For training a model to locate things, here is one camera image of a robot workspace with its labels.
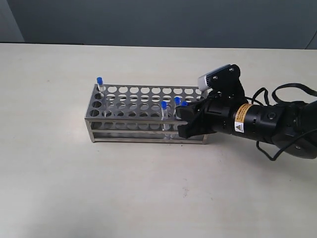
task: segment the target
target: white table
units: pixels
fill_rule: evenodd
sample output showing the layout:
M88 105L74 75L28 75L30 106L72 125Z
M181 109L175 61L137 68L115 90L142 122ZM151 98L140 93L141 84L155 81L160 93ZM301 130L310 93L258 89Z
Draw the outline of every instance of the white table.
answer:
M314 237L317 160L270 162L254 141L220 133L209 145L91 143L97 76L196 86L227 63L249 96L317 88L317 51L0 44L0 237Z

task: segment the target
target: metal frame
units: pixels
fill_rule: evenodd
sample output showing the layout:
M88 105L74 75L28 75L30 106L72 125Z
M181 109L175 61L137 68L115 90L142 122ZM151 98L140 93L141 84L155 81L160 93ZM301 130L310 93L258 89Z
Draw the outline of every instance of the metal frame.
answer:
M207 96L197 87L103 85L95 84L85 122L92 142L152 142L206 144L207 135L184 139L177 126L186 122L174 115L174 97L188 102ZM160 102L168 104L167 120L161 120ZM163 130L163 124L169 130Z

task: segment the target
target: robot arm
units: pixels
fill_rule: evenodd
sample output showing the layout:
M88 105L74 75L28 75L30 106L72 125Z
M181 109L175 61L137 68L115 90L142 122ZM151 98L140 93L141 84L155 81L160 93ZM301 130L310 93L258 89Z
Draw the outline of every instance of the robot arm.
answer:
M272 106L265 88L258 90L252 99L246 97L239 77L240 68L235 64L200 77L199 89L211 88L212 91L207 98L176 108L176 114L187 122L178 127L179 136L189 138L222 132L255 140L257 148L272 161L283 151L300 158L316 158L317 101L310 104L284 102L277 97L276 91L296 87L315 97L317 92L303 84L285 84L274 90L272 97L277 104ZM261 92L264 92L266 106L256 100ZM280 150L271 157L260 148L260 142L274 144Z

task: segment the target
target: test tube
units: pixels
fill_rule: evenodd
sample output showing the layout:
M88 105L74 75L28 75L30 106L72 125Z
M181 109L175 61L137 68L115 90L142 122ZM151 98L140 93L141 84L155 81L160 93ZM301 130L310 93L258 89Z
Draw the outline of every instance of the test tube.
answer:
M179 107L181 105L181 101L179 97L175 97L174 98L174 102L175 102L175 109L174 109L174 115L176 117L176 119L180 119L177 115L176 115L176 107Z
M160 103L161 109L162 109L162 120L167 120L168 115L167 115L167 103L165 101L162 101ZM168 130L169 125L168 124L163 124L163 130Z
M103 92L105 90L104 88L104 83L103 83L103 78L98 77L97 78L97 84L98 84L98 90L99 92Z

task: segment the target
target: wall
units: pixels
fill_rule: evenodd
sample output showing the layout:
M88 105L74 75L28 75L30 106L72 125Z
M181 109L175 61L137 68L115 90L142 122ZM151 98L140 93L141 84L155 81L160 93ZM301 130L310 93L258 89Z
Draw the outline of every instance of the wall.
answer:
M0 42L23 42L22 34L6 0L0 0Z
M303 49L317 28L316 0L8 3L27 42Z

